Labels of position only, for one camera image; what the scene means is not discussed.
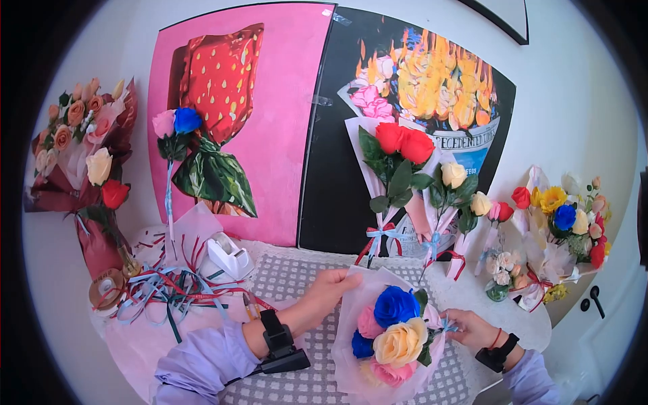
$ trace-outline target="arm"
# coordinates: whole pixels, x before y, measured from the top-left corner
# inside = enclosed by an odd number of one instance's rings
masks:
[[[449,309],[444,314],[459,327],[457,332],[448,332],[447,336],[475,351],[491,345],[501,347],[509,339],[508,333],[500,333],[499,328],[473,311]],[[511,390],[514,405],[554,405],[560,402],[558,387],[547,374],[542,355],[535,350],[525,351],[515,345],[504,362],[503,379]]]
[[[338,304],[342,294],[355,288],[361,275],[346,278],[347,270],[324,270],[306,294],[290,308],[277,312],[293,337],[316,328]],[[241,324],[225,320],[219,329],[205,328],[187,334],[157,363],[156,378],[166,383],[158,387],[158,405],[216,404],[216,394],[235,378],[248,376],[259,358],[268,355],[260,320]]]

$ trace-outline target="sunflower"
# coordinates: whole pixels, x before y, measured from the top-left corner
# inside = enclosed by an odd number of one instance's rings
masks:
[[[564,204],[565,201],[567,201],[567,194],[565,194],[562,187],[553,186],[542,193],[540,206],[542,207],[543,213],[551,214]]]

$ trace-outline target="red rose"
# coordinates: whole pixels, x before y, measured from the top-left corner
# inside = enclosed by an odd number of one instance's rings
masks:
[[[130,186],[122,184],[118,180],[108,180],[101,187],[101,196],[104,204],[110,209],[117,209],[124,202],[130,191]]]
[[[518,187],[515,189],[511,198],[515,202],[515,206],[519,209],[527,209],[531,205],[531,194],[526,187]]]
[[[386,154],[391,155],[400,150],[404,129],[395,122],[381,122],[378,124],[376,127],[376,139],[378,139],[380,147]]]
[[[403,141],[400,154],[414,165],[420,165],[434,152],[434,142],[424,132],[403,128]]]
[[[500,222],[506,222],[513,215],[513,208],[507,203],[500,203],[500,216],[497,218]]]
[[[605,244],[598,242],[596,246],[590,250],[590,258],[592,260],[592,266],[598,269],[603,265],[603,259],[605,259]]]

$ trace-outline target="ribbon spool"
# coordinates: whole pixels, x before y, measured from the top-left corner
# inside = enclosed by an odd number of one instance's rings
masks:
[[[96,312],[104,312],[117,306],[122,297],[121,290],[124,288],[124,284],[124,276],[116,268],[104,271],[93,280],[90,284],[88,298],[93,308],[96,308]]]

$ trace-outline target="black bracelet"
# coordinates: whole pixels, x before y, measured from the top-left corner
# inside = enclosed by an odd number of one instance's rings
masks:
[[[484,347],[477,352],[475,358],[479,363],[482,363],[495,373],[501,373],[504,370],[506,356],[508,356],[513,348],[515,348],[515,345],[519,340],[520,338],[510,333],[508,340],[502,345],[502,347],[496,347],[493,350],[488,350]]]

